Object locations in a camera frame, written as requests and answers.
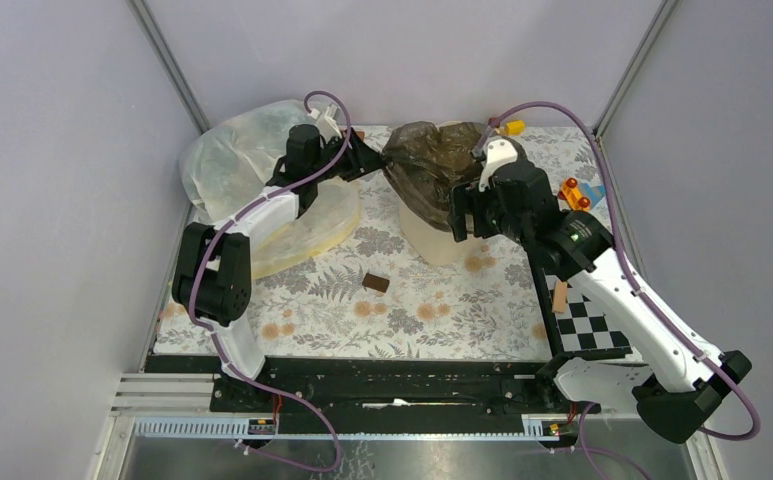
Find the beige plastic trash bin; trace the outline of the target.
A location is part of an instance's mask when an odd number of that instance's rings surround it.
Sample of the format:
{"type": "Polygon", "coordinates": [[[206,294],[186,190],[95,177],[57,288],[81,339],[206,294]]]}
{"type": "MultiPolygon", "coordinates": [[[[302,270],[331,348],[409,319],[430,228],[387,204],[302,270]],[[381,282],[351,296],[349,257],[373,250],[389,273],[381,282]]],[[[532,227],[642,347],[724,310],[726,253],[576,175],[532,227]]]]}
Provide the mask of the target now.
{"type": "MultiPolygon", "coordinates": [[[[438,126],[456,123],[450,121],[436,124],[438,126]]],[[[474,240],[457,242],[452,232],[443,232],[432,228],[402,201],[399,210],[399,223],[402,233],[411,246],[419,253],[423,260],[434,266],[444,266],[459,261],[469,253],[470,247],[475,245],[474,240]]]]}

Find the dark trash bag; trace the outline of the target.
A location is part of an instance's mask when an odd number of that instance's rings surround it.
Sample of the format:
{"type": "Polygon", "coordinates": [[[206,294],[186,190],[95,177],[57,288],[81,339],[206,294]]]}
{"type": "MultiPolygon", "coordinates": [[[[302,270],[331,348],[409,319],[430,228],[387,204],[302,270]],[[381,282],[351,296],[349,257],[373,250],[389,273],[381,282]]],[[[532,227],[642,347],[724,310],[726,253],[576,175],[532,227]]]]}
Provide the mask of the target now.
{"type": "Polygon", "coordinates": [[[471,155],[482,126],[427,121],[394,129],[382,148],[384,175],[414,214],[434,229],[450,232],[452,188],[477,179],[482,165],[471,155]]]}

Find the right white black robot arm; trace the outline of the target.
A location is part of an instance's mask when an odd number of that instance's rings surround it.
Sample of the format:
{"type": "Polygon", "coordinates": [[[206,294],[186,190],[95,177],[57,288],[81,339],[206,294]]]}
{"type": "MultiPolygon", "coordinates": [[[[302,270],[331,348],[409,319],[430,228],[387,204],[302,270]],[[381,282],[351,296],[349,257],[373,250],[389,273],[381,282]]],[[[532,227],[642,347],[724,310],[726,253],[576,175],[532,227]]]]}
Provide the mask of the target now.
{"type": "Polygon", "coordinates": [[[706,430],[752,369],[743,352],[721,350],[667,307],[596,217],[561,209],[547,174],[529,161],[453,187],[449,224],[457,241],[501,235],[518,244],[544,272],[595,303],[646,363],[567,360],[535,386],[545,410],[559,412],[572,401],[633,410],[654,433],[682,444],[706,430]]]}

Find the translucent white plastic bag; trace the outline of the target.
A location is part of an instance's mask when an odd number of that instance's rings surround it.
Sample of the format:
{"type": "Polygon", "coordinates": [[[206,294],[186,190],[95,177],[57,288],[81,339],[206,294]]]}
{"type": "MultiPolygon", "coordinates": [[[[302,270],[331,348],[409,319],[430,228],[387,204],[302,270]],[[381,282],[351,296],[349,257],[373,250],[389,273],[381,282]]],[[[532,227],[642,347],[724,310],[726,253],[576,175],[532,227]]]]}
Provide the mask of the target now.
{"type": "MultiPolygon", "coordinates": [[[[195,140],[179,167],[193,219],[222,225],[263,189],[285,154],[289,130],[314,125],[312,108],[327,102],[274,102],[228,119],[195,140]]],[[[318,185],[314,204],[301,218],[265,240],[252,257],[252,277],[260,279],[303,263],[347,239],[361,219],[359,188],[337,179],[318,185]]]]}

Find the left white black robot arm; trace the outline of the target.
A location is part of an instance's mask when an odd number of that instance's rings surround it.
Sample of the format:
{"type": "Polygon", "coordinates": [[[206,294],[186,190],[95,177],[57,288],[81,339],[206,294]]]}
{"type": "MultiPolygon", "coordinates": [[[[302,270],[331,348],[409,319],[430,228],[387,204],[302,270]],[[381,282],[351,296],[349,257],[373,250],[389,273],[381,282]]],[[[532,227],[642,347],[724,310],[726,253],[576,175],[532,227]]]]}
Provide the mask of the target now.
{"type": "Polygon", "coordinates": [[[320,183],[333,178],[351,182],[385,165],[354,129],[326,139],[313,125],[297,125],[254,200],[217,226],[193,222],[184,229],[172,299],[193,324],[209,332],[223,371],[238,379],[234,398],[247,410],[266,407],[273,388],[259,375],[265,355],[246,316],[256,248],[310,209],[320,183]]]}

